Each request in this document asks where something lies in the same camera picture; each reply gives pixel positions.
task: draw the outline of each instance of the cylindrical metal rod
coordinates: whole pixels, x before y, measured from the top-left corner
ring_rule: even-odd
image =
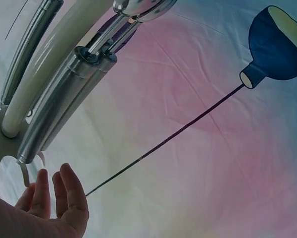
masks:
[[[55,124],[85,83],[96,72],[99,59],[86,47],[76,47],[57,70],[38,106],[18,150],[18,160],[29,164],[42,147]]]
[[[9,105],[38,43],[63,5],[63,0],[43,0],[16,50],[4,83],[1,103]]]
[[[48,146],[53,142],[59,131],[66,124],[68,119],[73,115],[81,103],[86,99],[86,97],[91,93],[94,87],[101,81],[101,79],[107,74],[107,72],[115,65],[117,58],[115,54],[107,53],[105,55],[100,55],[101,63],[98,66],[95,74],[89,79],[89,81],[84,85],[81,91],[78,93],[73,103],[67,108],[61,119],[58,121],[46,141],[44,142],[41,150],[46,150]]]
[[[138,29],[138,27],[141,25],[141,22],[135,21],[132,23],[127,30],[109,47],[109,52],[115,52],[119,46],[125,42],[125,40],[133,34],[133,32]]]
[[[129,16],[119,15],[111,25],[101,34],[101,36],[90,47],[89,52],[97,54],[99,49],[112,37],[119,29],[128,22]]]
[[[60,20],[29,64],[2,122],[2,132],[14,138],[55,71],[81,38],[112,6],[112,0],[77,0]]]

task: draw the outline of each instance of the blue vase print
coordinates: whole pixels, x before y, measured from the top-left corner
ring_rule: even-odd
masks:
[[[249,48],[253,61],[240,73],[247,88],[255,88],[265,77],[297,77],[297,22],[280,8],[269,6],[254,18]]]

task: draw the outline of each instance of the white tube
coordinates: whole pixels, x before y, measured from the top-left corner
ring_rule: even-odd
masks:
[[[2,132],[14,138],[53,74],[90,28],[112,6],[113,0],[77,0],[36,54],[9,104]]]

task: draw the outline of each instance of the wrinkled cloth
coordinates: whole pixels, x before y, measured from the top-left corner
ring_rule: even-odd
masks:
[[[4,40],[24,2],[0,0],[0,87],[39,4]],[[272,4],[297,21],[297,0],[178,0],[143,24],[44,152],[50,176],[68,162],[87,193],[238,87],[251,23]],[[24,190],[14,161],[0,167],[11,204]],[[241,89],[88,202],[87,238],[297,238],[297,77]]]

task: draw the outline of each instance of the metal bracket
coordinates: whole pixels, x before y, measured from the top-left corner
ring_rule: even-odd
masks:
[[[12,156],[15,159],[17,158],[17,152],[18,152],[19,146],[20,146],[20,144],[23,140],[23,137],[25,135],[25,132],[28,128],[28,123],[26,121],[24,121],[21,124],[20,133],[16,138],[10,139],[10,138],[4,136],[4,134],[1,131],[1,122],[4,118],[6,110],[7,110],[6,106],[2,106],[0,109],[0,163],[5,156]],[[29,187],[30,182],[29,182],[29,175],[28,175],[27,167],[23,163],[18,163],[18,164],[19,164],[20,169],[23,174],[24,184],[26,187]]]

